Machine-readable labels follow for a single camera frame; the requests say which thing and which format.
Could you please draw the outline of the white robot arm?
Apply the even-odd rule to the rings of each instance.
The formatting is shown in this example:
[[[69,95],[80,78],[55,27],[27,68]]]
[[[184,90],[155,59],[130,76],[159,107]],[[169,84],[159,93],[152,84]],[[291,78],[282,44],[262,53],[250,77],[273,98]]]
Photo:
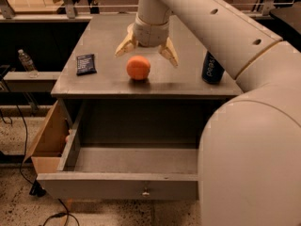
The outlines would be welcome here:
[[[118,47],[160,45],[175,14],[217,59],[242,94],[217,109],[199,145],[203,226],[301,225],[301,54],[223,0],[139,0]]]

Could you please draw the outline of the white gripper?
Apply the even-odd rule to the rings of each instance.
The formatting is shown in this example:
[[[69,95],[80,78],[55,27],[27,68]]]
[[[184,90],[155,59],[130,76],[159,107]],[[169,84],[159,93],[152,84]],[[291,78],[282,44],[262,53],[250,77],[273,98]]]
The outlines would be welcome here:
[[[168,37],[169,23],[148,24],[143,22],[138,16],[135,23],[127,27],[127,35],[117,47],[115,56],[121,57],[132,52],[138,44],[143,47],[159,46],[159,54],[177,68],[179,59],[171,39]]]

